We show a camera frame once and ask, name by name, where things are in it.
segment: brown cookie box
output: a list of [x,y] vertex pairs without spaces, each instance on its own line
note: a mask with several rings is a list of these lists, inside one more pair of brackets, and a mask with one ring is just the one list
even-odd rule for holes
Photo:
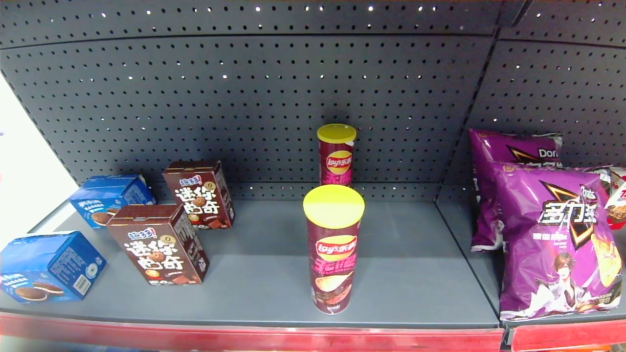
[[235,210],[219,160],[173,162],[163,178],[196,229],[229,229]]
[[151,285],[201,284],[208,258],[180,205],[127,205],[107,230]]

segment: gray metal shelf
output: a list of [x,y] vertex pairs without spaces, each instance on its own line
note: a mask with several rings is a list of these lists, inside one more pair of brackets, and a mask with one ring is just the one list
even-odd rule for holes
[[[442,194],[446,194],[451,188],[444,186]],[[475,216],[470,200],[470,187],[456,187],[454,192],[460,196],[456,199],[440,200],[437,203],[439,211],[446,221],[452,235],[458,242],[463,255],[467,258],[471,270],[485,291],[496,313],[499,311],[500,282],[503,273],[504,258],[501,253],[476,253],[470,251],[471,235],[474,231]],[[618,234],[616,243],[622,255],[622,249],[626,248],[626,234]],[[547,318],[531,321],[505,321],[504,327],[513,328],[520,325],[558,324],[558,323],[588,323],[592,321],[606,321],[626,319],[626,304],[622,303],[618,308],[609,312],[596,312],[589,314],[571,314],[566,316],[550,316]]]
[[498,320],[436,206],[369,202],[348,309],[336,316],[310,299],[301,203],[239,201],[235,227],[203,231],[211,261],[199,286],[151,287],[106,230],[77,214],[76,229],[109,260],[82,302],[20,305],[0,295],[0,311],[59,318],[155,324],[495,328]]

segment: potato chip can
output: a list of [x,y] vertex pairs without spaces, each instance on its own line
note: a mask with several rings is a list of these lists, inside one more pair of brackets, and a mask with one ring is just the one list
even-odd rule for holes
[[319,139],[319,180],[321,185],[352,183],[352,149],[356,139],[354,127],[343,123],[324,125],[317,130]]
[[322,185],[304,197],[303,208],[311,298],[321,312],[340,313],[350,303],[365,201],[349,187]]

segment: purple chip bag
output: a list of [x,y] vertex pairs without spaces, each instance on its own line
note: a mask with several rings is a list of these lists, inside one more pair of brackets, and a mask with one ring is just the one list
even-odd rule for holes
[[492,162],[514,162],[529,166],[562,166],[562,135],[505,135],[498,132],[469,130],[474,161],[474,185],[479,194],[480,211],[471,250],[492,251],[502,246],[500,207],[496,200]]
[[616,308],[622,260],[599,175],[494,163],[506,223],[500,319]]

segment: white wall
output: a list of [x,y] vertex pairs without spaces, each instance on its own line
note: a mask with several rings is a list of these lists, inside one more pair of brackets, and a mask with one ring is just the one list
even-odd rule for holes
[[0,249],[25,235],[77,188],[0,79]]

